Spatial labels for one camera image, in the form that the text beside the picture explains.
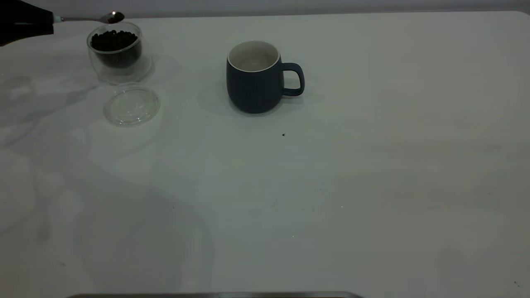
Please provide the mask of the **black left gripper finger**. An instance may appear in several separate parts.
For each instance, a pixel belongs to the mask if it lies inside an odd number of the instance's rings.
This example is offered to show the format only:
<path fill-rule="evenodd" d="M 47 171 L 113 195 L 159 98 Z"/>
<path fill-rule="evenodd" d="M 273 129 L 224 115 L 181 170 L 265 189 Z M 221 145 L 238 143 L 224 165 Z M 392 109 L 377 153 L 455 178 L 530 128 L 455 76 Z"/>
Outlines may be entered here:
<path fill-rule="evenodd" d="M 53 24 L 54 15 L 51 11 L 21 0 L 2 0 L 0 2 L 0 22 L 2 24 Z"/>
<path fill-rule="evenodd" d="M 47 23 L 1 21 L 0 46 L 35 36 L 53 35 L 53 24 L 54 21 Z"/>

